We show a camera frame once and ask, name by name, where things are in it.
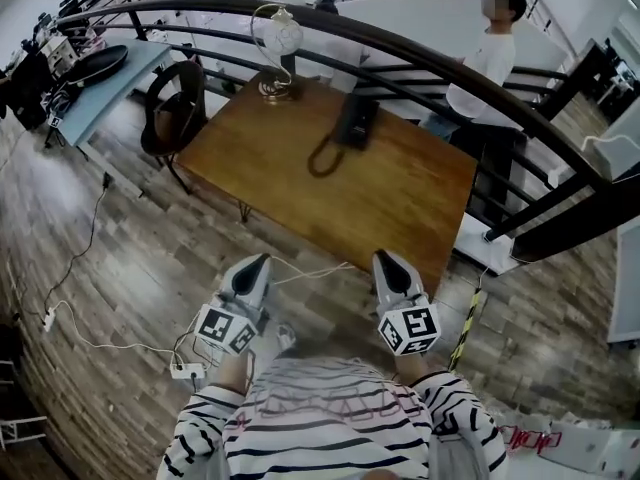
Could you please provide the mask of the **black rectangular box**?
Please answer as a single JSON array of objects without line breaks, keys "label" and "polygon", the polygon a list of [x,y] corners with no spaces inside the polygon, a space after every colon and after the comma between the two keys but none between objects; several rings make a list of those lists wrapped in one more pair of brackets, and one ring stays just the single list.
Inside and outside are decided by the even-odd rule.
[{"label": "black rectangular box", "polygon": [[359,120],[359,130],[362,132],[362,134],[354,144],[339,145],[357,150],[365,150],[369,142],[369,136],[374,125],[376,115],[378,113],[379,102],[361,95],[357,96],[359,96],[362,101]]}]

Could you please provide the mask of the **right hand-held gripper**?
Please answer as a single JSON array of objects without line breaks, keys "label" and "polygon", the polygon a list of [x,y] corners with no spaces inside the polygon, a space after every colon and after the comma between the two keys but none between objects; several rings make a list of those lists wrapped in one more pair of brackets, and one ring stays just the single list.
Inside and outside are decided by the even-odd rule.
[{"label": "right hand-held gripper", "polygon": [[378,332],[383,341],[395,356],[425,353],[441,337],[441,326],[418,270],[386,249],[374,253],[372,265],[379,302],[405,298],[382,313]]}]

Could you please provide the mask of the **black round pan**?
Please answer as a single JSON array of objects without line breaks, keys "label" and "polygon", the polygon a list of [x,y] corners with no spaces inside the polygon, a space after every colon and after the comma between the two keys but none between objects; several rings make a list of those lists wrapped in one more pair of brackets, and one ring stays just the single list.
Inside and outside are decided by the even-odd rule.
[{"label": "black round pan", "polygon": [[78,60],[64,75],[68,84],[86,87],[101,82],[118,72],[128,56],[125,45],[114,45]]}]

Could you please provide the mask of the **brass lamp with white globe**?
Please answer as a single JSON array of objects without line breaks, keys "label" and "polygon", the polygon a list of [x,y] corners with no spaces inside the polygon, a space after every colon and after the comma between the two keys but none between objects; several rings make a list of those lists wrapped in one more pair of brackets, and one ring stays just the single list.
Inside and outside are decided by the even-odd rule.
[{"label": "brass lamp with white globe", "polygon": [[293,13],[284,4],[264,3],[253,11],[249,31],[268,63],[259,75],[259,93],[270,104],[294,100],[299,92],[295,54],[302,46],[304,34]]}]

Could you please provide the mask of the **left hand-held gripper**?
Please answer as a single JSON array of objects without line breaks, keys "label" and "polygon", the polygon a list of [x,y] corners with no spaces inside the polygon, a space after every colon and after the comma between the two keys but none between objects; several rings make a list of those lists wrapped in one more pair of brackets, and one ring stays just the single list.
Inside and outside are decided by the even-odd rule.
[{"label": "left hand-held gripper", "polygon": [[223,276],[223,293],[215,293],[209,303],[202,305],[195,336],[227,354],[242,354],[263,334],[270,319],[266,309],[260,306],[271,281],[269,254],[249,256],[231,266]]}]

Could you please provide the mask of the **person's left forearm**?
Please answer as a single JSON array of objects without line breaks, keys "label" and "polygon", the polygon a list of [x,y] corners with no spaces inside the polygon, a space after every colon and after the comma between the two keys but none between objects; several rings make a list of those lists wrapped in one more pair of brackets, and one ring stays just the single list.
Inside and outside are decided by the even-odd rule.
[{"label": "person's left forearm", "polygon": [[213,384],[245,395],[248,390],[247,374],[250,357],[249,349],[238,356],[224,354],[214,374]]}]

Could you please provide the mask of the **yellow and black striped strip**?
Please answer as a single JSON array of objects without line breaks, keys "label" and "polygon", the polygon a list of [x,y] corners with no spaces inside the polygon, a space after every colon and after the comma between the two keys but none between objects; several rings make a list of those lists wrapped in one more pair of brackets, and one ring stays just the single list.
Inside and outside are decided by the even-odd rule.
[{"label": "yellow and black striped strip", "polygon": [[468,335],[470,333],[472,324],[473,324],[473,319],[474,319],[474,315],[479,303],[479,299],[481,296],[481,291],[482,288],[481,286],[478,286],[475,291],[474,294],[471,298],[470,301],[470,307],[469,307],[469,312],[467,314],[467,317],[465,319],[461,334],[459,336],[458,342],[455,346],[455,348],[453,349],[450,358],[449,358],[449,364],[448,364],[448,371],[449,372],[454,372],[456,370],[456,367],[458,365],[459,360],[462,357],[463,351],[464,351],[464,347],[468,338]]}]

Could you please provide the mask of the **dark wooden railing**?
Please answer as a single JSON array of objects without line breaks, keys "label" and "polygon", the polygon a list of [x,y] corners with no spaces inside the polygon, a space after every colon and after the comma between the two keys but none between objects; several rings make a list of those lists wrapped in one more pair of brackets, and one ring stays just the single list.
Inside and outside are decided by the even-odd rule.
[{"label": "dark wooden railing", "polygon": [[[53,26],[58,29],[84,30],[89,25],[71,27],[68,24],[93,17],[102,18],[107,15],[117,16],[123,13],[133,14],[137,19],[137,11],[204,11],[250,16],[258,6],[264,3],[258,0],[148,0],[75,13],[57,18]],[[485,101],[490,107],[521,125],[528,137],[540,139],[546,147],[561,157],[575,171],[572,177],[565,180],[557,188],[551,189],[549,193],[535,200],[529,197],[524,190],[507,182],[506,178],[498,176],[489,167],[479,163],[477,168],[479,171],[506,186],[508,191],[526,203],[523,210],[505,217],[505,220],[500,222],[489,222],[485,217],[478,219],[479,213],[475,210],[468,210],[471,216],[490,227],[490,231],[486,235],[489,241],[507,236],[508,233],[523,225],[530,224],[587,186],[594,191],[592,195],[512,238],[514,240],[514,256],[534,263],[586,243],[614,228],[617,228],[618,253],[620,255],[627,250],[623,248],[623,245],[631,244],[631,242],[624,242],[623,239],[630,239],[632,231],[640,233],[640,161],[620,177],[613,181],[607,181],[594,168],[590,167],[586,160],[579,158],[580,155],[565,141],[566,137],[542,113],[531,109],[527,106],[528,104],[518,100],[515,96],[508,95],[505,89],[498,88],[494,82],[481,80],[482,77],[479,74],[473,74],[469,68],[462,67],[450,57],[407,37],[374,25],[348,17],[322,18],[319,16],[319,11],[314,11],[311,7],[284,5],[303,27],[354,40],[364,46],[396,57],[405,61],[405,65],[401,66],[405,71],[428,71],[440,76],[446,82],[460,85],[472,95]],[[349,71],[349,74],[355,74],[359,78],[372,82],[375,87],[387,89],[392,95],[397,96],[396,99],[411,100],[429,110],[441,111],[452,120],[456,119],[441,105],[407,88],[409,85],[406,84],[415,85],[417,82],[406,82],[405,86],[402,86],[400,82],[376,74],[378,71],[393,71],[395,68],[352,68],[347,64],[341,64],[341,61],[330,60],[319,53],[311,53],[306,50],[299,54],[296,53],[295,56]]]}]

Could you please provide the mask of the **light blue table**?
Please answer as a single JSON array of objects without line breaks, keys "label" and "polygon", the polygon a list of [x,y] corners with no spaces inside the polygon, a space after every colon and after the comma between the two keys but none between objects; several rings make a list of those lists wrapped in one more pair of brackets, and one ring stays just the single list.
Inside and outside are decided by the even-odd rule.
[{"label": "light blue table", "polygon": [[138,39],[114,38],[109,46],[126,46],[123,66],[112,76],[83,88],[76,101],[57,123],[56,131],[72,147],[93,135],[100,121],[137,88],[152,71],[170,63],[170,46]]}]

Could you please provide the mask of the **person's right forearm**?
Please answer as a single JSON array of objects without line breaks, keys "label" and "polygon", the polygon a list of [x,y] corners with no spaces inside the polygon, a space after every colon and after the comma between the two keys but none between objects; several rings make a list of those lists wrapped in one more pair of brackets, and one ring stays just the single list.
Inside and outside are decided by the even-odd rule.
[{"label": "person's right forearm", "polygon": [[394,362],[399,379],[406,386],[438,371],[437,365],[431,364],[420,354],[395,356]]}]

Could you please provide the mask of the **red printed plastic bag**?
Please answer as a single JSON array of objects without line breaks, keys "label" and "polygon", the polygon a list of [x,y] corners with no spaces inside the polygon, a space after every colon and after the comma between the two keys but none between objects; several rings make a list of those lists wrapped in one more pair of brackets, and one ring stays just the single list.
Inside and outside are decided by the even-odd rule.
[{"label": "red printed plastic bag", "polygon": [[556,448],[562,440],[562,433],[553,431],[550,423],[499,426],[508,452],[520,449],[534,450],[540,454],[546,448]]}]

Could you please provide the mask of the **black cylindrical object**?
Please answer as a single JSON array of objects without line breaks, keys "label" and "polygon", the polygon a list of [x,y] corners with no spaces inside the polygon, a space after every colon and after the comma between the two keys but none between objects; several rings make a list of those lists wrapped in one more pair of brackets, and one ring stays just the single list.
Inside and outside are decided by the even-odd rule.
[{"label": "black cylindrical object", "polygon": [[359,130],[361,98],[350,94],[345,98],[340,115],[332,132],[333,140],[338,144],[354,144],[362,132]]}]

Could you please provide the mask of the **black and white striped shirt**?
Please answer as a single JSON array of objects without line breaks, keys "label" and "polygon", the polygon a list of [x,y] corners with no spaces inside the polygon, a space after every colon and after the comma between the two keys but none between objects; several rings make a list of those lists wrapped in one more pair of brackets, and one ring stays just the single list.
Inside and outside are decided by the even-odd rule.
[{"label": "black and white striped shirt", "polygon": [[156,480],[506,480],[494,418],[452,373],[406,386],[358,359],[286,353],[247,388],[190,398]]}]

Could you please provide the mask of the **white floor board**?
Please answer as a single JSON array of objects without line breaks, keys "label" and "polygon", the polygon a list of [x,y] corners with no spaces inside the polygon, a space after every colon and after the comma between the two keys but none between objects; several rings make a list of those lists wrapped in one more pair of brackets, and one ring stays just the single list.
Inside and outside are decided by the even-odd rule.
[{"label": "white floor board", "polygon": [[490,227],[468,213],[463,214],[454,243],[454,251],[473,260],[482,268],[500,276],[530,261],[514,256],[514,240],[501,236],[493,241],[486,238]]}]

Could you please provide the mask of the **dark brown round chair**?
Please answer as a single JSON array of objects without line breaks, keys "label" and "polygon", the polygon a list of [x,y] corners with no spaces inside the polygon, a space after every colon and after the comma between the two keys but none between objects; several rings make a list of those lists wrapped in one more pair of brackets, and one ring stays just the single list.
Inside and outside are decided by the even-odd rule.
[{"label": "dark brown round chair", "polygon": [[186,60],[162,70],[146,93],[144,113],[141,147],[172,170],[175,156],[207,122],[202,67]]}]

